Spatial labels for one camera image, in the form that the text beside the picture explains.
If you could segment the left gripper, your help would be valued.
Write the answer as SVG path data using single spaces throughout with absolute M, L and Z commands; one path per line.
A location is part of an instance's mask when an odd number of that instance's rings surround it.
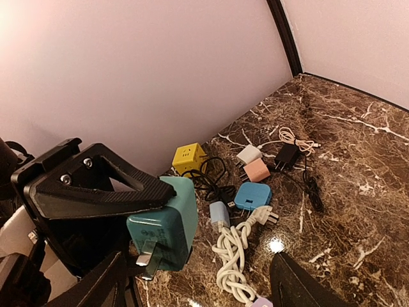
M 24 170 L 24 196 L 40 216 L 71 219 L 56 221 L 56 229 L 85 252 L 84 270 L 70 272 L 36 229 L 10 181 L 18 169 Z M 109 216 L 161 209 L 174 196 L 170 184 L 101 143 L 85 150 L 60 143 L 33 160 L 19 144 L 2 141 L 1 306 L 63 306 L 73 287 L 113 251 L 121 221 Z

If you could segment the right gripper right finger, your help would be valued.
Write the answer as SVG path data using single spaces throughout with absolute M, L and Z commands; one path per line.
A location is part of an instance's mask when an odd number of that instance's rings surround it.
M 284 252 L 272 258 L 270 288 L 274 306 L 348 306 Z

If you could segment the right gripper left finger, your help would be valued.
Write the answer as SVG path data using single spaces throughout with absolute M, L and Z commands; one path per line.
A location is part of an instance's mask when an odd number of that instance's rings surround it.
M 74 286 L 63 306 L 125 306 L 125 257 L 113 252 Z

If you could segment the teal charger plug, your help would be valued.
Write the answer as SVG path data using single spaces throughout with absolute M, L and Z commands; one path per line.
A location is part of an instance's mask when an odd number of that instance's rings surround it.
M 154 279 L 157 271 L 180 271 L 189 261 L 198 226 L 194 184 L 185 177 L 160 177 L 176 196 L 160 210 L 141 212 L 127 218 L 127 228 L 137 249 L 136 266 L 141 277 Z

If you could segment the purple power strip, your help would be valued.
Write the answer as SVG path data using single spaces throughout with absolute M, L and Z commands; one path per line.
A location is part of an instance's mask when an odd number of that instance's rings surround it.
M 278 220 L 279 216 L 273 212 L 273 208 L 264 205 L 254 209 L 245 221 L 236 226 L 228 227 L 223 221 L 216 223 L 219 237 L 212 246 L 212 251 L 222 261 L 222 267 L 216 274 L 216 284 L 244 306 L 252 306 L 259 297 L 243 275 L 245 250 L 249 247 L 248 238 L 252 227 L 267 222 L 275 224 Z

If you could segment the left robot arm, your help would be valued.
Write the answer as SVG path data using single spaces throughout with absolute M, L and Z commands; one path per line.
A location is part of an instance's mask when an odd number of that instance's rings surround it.
M 1 225 L 21 209 L 28 253 L 1 254 L 2 306 L 139 306 L 125 220 L 163 208 L 174 188 L 101 143 L 79 138 L 39 157 L 1 142 Z

